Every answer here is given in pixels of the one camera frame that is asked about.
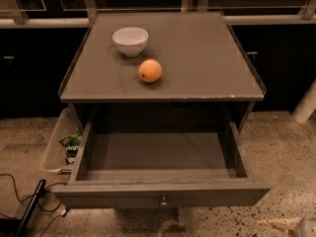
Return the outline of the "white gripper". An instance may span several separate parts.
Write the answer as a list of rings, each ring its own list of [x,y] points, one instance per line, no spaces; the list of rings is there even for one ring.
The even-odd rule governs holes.
[[[257,222],[258,225],[275,225],[283,226],[285,234],[295,234],[295,237],[316,237],[316,218],[299,217],[295,218],[275,218],[275,219],[262,219]]]

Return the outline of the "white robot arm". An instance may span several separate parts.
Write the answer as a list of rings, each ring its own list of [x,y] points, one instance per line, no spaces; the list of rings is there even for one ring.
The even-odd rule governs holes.
[[[304,97],[292,113],[294,119],[301,124],[306,123],[316,111],[316,79],[312,82]],[[316,237],[315,217],[275,218],[263,219],[257,222],[258,225],[280,224],[284,227],[285,234],[293,237]]]

